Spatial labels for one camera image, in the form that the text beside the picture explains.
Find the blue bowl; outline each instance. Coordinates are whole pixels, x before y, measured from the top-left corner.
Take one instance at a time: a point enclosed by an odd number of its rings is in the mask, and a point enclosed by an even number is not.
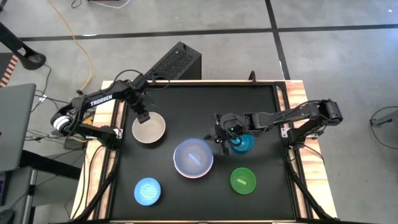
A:
[[[201,139],[187,139],[181,142],[174,151],[176,170],[188,178],[204,176],[213,165],[213,151]]]
[[[254,137],[250,134],[241,135],[242,143],[239,146],[232,146],[232,148],[237,152],[247,152],[254,145]],[[234,144],[239,144],[240,139],[231,139]]]
[[[160,197],[160,184],[152,177],[140,180],[134,189],[134,198],[143,206],[153,205]]]

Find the tabletop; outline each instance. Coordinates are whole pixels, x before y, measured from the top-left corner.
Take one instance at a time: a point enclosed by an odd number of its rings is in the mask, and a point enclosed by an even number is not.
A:
[[[228,83],[247,83],[247,82],[252,82],[250,80],[173,80],[171,82],[175,83],[186,83],[186,82],[193,82],[193,83],[223,83],[223,82],[228,82]],[[289,100],[289,106],[290,108],[293,108],[297,106],[300,103],[303,103],[307,101],[307,96],[305,93],[304,89],[304,84],[303,81],[301,80],[258,80],[257,82],[284,82],[287,90],[287,98]],[[110,86],[112,81],[104,81],[102,83],[102,89],[107,88]],[[278,89],[278,98],[279,98],[279,104],[281,110],[285,109],[284,105],[284,99],[282,96],[282,90]],[[102,105],[97,106],[96,113],[95,113],[95,118],[93,125],[97,127],[105,126],[105,125],[110,125],[111,120],[112,120],[112,115],[115,107],[115,101],[109,101],[106,103],[103,103]],[[123,104],[121,103],[118,108],[118,112],[116,114],[116,126],[119,128],[121,127],[121,122],[123,118]],[[295,127],[299,127],[302,125],[305,121],[300,121],[294,123]],[[320,147],[318,144],[317,140],[311,140],[308,139],[306,140],[306,145],[310,146],[314,150],[320,152]],[[93,157],[94,152],[96,149],[100,146],[101,144],[97,140],[90,141],[88,143],[88,147],[86,150],[86,160],[85,160],[85,169],[81,169],[82,172],[85,172],[85,175],[80,175],[80,181],[78,184],[77,192],[75,195],[75,202],[73,204],[73,210],[72,210],[72,217],[77,217],[79,214],[84,210],[85,205],[88,204],[91,200],[91,198],[94,197],[95,193],[98,190],[99,187],[99,182],[101,178],[101,173],[103,169],[103,163],[104,163],[104,156],[105,156],[105,148],[102,147],[96,154],[95,157]],[[323,161],[321,158],[319,158],[318,155],[313,153],[310,150],[306,150],[305,148],[300,150],[300,157],[301,157],[301,162],[302,162],[302,167],[303,167],[303,172],[305,174],[305,181],[307,184],[307,189],[311,192],[311,194],[314,196],[316,201],[322,206],[322,208],[332,217],[337,217],[336,215],[336,210],[335,206],[333,203],[333,198],[331,196],[331,191],[328,183],[328,177],[326,175],[326,170],[325,166],[323,164]],[[114,152],[111,152],[110,154],[110,160],[108,163],[107,167],[107,172],[111,170],[112,164],[113,164],[113,157],[114,157]],[[89,164],[92,162],[92,168],[91,170],[89,169]],[[294,168],[297,170],[297,161],[294,161],[293,163]],[[83,176],[85,176],[85,182],[88,182],[88,173],[89,170],[91,172],[90,174],[90,182],[89,184],[84,185],[84,190],[83,190]],[[301,191],[298,189],[296,186],[296,193],[297,193],[297,198],[298,198],[298,205],[300,209],[300,214],[301,217],[306,218],[307,217],[307,211],[305,208],[305,203],[303,199],[303,195],[301,194]],[[83,194],[83,199],[82,203],[79,207],[80,199]],[[103,199],[101,201],[100,205],[100,210],[99,210],[99,215],[98,218],[105,218],[106,216],[106,207],[108,205],[108,197],[109,197],[109,188],[106,190],[106,192],[103,195]]]

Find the concrete floor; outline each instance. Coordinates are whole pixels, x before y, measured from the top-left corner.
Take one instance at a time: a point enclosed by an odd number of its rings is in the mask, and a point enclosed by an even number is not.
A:
[[[54,4],[76,35],[120,34],[173,30],[270,28],[263,0],[132,0],[122,9],[84,1]],[[272,0],[278,27],[356,26],[398,23],[398,3],[381,0]],[[47,1],[13,0],[0,21],[19,37],[69,35]],[[395,223],[398,219],[398,151],[381,146],[372,136],[368,119],[384,106],[398,105],[398,29],[280,33],[291,79],[304,80],[309,99],[331,98],[345,120],[326,129],[320,138],[326,171],[338,216],[342,220]],[[283,79],[271,33],[188,35],[125,39],[81,40],[94,64],[94,78],[85,90],[97,90],[121,70],[146,72],[178,41],[203,54],[204,79],[247,79],[255,70],[261,79]],[[75,96],[88,76],[84,54],[70,40],[26,42],[44,53],[53,68],[47,94],[61,100]],[[0,52],[8,49],[0,47]],[[18,63],[10,85],[36,83],[43,89],[47,68],[27,71]],[[51,102],[32,113],[30,128],[52,130]],[[376,130],[384,142],[398,147],[389,125]],[[65,152],[53,142],[28,142],[27,150],[49,156]],[[78,154],[63,158],[73,161]],[[40,174],[38,182],[48,175]],[[63,209],[77,183],[61,179],[41,186],[36,223],[66,221]]]

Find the black tray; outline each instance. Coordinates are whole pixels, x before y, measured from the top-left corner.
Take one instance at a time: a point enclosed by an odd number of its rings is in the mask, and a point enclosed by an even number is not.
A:
[[[151,91],[166,134],[159,142],[141,144],[132,136],[135,114],[127,109],[119,169],[114,181],[108,218],[111,220],[291,220],[294,219],[293,188],[284,167],[284,149],[277,127],[261,138],[246,154],[215,156],[209,173],[187,179],[174,168],[173,153],[180,142],[207,135],[213,114],[278,111],[274,84],[171,84]],[[217,151],[220,146],[208,142]],[[256,189],[237,194],[229,177],[238,167],[251,169]],[[134,187],[145,177],[162,187],[159,201],[150,207],[134,199]]]

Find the black box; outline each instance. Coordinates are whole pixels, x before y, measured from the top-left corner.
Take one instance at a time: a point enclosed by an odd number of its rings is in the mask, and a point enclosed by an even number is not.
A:
[[[178,42],[145,77],[155,80],[201,80],[201,53]]]

